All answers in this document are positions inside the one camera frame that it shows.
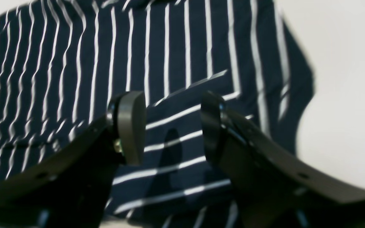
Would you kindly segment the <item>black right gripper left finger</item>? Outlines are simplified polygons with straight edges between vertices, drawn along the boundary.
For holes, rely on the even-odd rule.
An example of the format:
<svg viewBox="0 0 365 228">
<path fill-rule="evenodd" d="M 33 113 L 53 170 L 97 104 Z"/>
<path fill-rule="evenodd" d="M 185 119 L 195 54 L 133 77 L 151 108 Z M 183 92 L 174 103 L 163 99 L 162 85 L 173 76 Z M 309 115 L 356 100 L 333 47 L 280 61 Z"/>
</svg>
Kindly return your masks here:
<svg viewBox="0 0 365 228">
<path fill-rule="evenodd" d="M 142 163 L 146 98 L 113 97 L 60 152 L 0 182 L 0 228 L 98 228 L 116 171 Z"/>
</svg>

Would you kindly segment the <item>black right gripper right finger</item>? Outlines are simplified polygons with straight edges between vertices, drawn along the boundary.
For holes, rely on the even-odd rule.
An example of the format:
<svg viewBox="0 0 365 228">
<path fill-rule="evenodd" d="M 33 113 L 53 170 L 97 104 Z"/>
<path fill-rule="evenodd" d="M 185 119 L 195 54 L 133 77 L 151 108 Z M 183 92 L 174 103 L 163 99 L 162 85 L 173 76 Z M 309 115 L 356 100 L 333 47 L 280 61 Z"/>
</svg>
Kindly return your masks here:
<svg viewBox="0 0 365 228">
<path fill-rule="evenodd" d="M 230 180 L 245 228 L 365 228 L 365 189 L 305 164 L 216 93 L 201 100 L 204 152 Z"/>
</svg>

